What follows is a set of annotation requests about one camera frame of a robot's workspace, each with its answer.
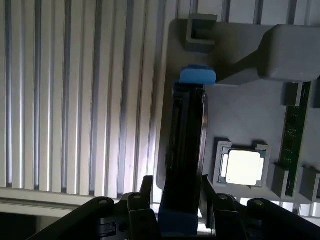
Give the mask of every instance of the screw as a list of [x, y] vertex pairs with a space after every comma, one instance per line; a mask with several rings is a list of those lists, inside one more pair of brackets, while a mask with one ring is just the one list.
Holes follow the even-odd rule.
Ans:
[[254, 203], [259, 205], [259, 206], [262, 206], [264, 204], [264, 202], [260, 201], [260, 200], [255, 200]]
[[226, 195], [219, 195], [219, 198], [220, 198], [221, 200], [227, 200], [227, 199], [228, 199]]

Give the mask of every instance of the green circuit board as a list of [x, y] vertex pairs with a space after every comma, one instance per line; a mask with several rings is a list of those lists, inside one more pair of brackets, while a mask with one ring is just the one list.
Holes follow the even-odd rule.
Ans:
[[293, 197], [305, 121], [308, 109], [311, 82], [302, 85], [300, 105], [287, 106], [279, 165], [289, 171], [285, 195]]

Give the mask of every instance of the blue plastic part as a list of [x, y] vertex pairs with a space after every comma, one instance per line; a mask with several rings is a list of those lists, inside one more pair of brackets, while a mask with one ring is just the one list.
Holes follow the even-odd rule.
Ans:
[[181, 84], [212, 85], [217, 80], [216, 72], [206, 65], [188, 65], [180, 73]]
[[159, 209], [158, 225], [162, 236], [197, 235], [198, 223], [197, 214]]

